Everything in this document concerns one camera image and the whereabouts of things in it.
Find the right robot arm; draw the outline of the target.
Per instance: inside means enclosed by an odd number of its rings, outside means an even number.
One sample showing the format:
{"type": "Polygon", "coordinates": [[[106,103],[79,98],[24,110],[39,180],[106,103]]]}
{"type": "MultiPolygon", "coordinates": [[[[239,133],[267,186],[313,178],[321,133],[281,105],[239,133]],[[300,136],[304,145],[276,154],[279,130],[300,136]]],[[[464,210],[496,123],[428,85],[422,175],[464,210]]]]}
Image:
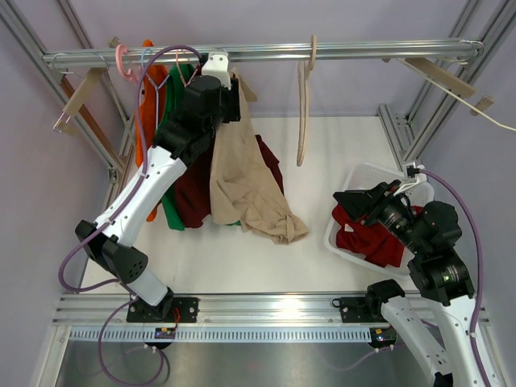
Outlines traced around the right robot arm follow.
{"type": "Polygon", "coordinates": [[[410,278],[426,299],[437,322],[440,341],[413,312],[395,280],[370,285],[364,296],[366,314],[389,323],[427,375],[430,386],[498,386],[500,379],[478,328],[480,288],[472,283],[455,250],[462,236],[454,206],[428,202],[415,214],[396,189],[400,181],[372,189],[334,193],[353,221],[378,223],[414,257],[410,278]]]}

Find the bright red t shirt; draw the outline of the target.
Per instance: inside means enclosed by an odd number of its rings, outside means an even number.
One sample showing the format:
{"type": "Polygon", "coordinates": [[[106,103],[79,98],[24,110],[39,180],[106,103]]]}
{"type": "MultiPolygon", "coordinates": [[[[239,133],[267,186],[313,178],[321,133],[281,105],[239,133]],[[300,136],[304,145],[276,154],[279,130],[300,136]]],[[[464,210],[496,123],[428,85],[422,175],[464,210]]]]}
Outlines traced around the bright red t shirt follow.
{"type": "Polygon", "coordinates": [[[403,245],[380,223],[366,226],[360,220],[353,221],[350,215],[337,204],[331,212],[332,222],[327,228],[326,245],[335,254],[380,271],[392,269],[401,272],[415,254],[403,245]]]}

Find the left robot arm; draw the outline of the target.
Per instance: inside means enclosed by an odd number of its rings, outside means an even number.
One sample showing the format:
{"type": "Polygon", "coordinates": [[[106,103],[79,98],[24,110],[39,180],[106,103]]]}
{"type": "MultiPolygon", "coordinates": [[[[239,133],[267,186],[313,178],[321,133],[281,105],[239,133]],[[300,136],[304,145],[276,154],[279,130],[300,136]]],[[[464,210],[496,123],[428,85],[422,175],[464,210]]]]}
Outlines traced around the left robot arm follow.
{"type": "Polygon", "coordinates": [[[178,304],[150,269],[148,257],[135,248],[137,236],[166,191],[208,149],[218,128],[240,118],[236,76],[227,85],[214,76],[196,76],[155,134],[146,163],[110,208],[94,222],[82,220],[76,227],[87,256],[137,297],[135,311],[146,320],[172,320],[178,304]]]}

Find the beige t shirt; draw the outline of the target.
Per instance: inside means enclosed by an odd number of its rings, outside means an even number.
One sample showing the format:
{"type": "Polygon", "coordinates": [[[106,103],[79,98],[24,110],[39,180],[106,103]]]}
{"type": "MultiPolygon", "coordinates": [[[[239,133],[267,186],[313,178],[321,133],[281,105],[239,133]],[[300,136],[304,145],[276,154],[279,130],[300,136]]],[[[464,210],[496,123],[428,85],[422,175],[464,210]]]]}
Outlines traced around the beige t shirt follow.
{"type": "Polygon", "coordinates": [[[272,171],[266,165],[253,129],[248,100],[241,85],[241,119],[224,123],[214,139],[210,167],[210,214],[214,223],[241,223],[244,231],[290,244],[309,234],[309,228],[289,207],[272,171]]]}

